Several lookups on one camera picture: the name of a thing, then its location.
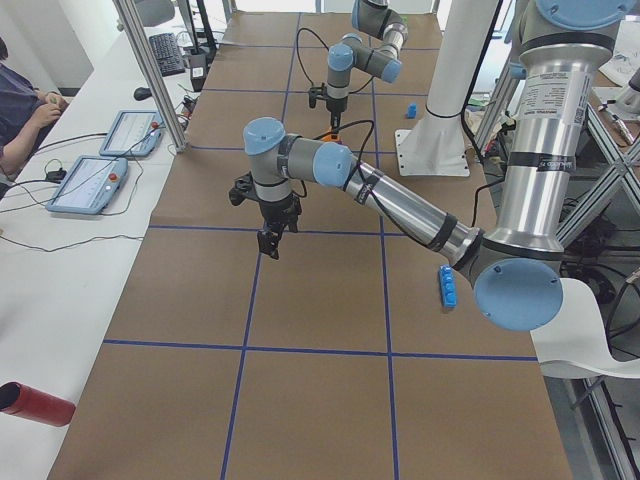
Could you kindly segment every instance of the dark shirt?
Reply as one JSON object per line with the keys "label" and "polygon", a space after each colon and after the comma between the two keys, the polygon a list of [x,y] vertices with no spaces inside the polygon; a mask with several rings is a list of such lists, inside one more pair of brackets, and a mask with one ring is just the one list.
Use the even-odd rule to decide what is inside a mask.
{"label": "dark shirt", "polygon": [[[4,146],[18,136],[24,124],[42,104],[29,80],[0,64],[0,157]],[[49,130],[40,130],[34,149],[42,143]]]}

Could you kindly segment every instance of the blue and white device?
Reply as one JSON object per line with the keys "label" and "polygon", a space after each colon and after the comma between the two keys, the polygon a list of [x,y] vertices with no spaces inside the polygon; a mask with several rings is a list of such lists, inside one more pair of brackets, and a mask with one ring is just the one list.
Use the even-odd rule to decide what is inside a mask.
{"label": "blue and white device", "polygon": [[103,157],[146,157],[160,140],[162,117],[156,111],[121,110],[107,134],[100,155]]}
{"label": "blue and white device", "polygon": [[106,207],[127,176],[125,158],[81,156],[64,178],[46,209],[96,215]]}

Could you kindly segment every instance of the brown table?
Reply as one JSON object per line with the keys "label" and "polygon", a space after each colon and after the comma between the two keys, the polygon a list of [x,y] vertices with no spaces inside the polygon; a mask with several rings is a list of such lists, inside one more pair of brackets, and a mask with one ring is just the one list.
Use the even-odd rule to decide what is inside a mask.
{"label": "brown table", "polygon": [[[469,223],[469,178],[402,178],[393,132],[411,128],[441,36],[410,16],[398,82],[349,99],[373,118],[364,159]],[[207,79],[51,479],[568,479],[570,470],[527,333],[440,306],[443,263],[338,190],[309,185],[300,233],[279,261],[257,252],[256,204],[227,191],[248,170],[244,125],[283,119],[315,136],[297,28],[331,44],[346,15],[237,14]],[[316,82],[325,51],[302,34]],[[367,77],[354,73],[353,85]],[[357,149],[364,128],[345,131]],[[486,191],[479,224],[495,214]]]}

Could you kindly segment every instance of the person's hand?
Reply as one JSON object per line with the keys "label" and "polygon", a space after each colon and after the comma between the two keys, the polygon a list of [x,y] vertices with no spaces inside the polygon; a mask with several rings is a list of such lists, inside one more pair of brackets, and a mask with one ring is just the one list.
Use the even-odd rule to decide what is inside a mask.
{"label": "person's hand", "polygon": [[57,105],[58,108],[60,108],[61,112],[64,112],[69,106],[69,104],[64,99],[64,97],[62,95],[57,94],[56,92],[47,93],[44,96],[44,101],[47,103],[52,103],[54,105]]}
{"label": "person's hand", "polygon": [[58,120],[60,115],[62,115],[60,107],[53,103],[45,103],[35,109],[29,122],[38,128],[43,128]]}

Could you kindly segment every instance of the keyboard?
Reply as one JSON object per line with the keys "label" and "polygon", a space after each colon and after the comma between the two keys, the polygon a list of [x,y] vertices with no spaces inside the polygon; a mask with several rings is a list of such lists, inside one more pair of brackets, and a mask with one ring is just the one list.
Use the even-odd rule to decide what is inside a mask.
{"label": "keyboard", "polygon": [[163,77],[184,72],[180,47],[173,33],[151,35],[149,43]]}

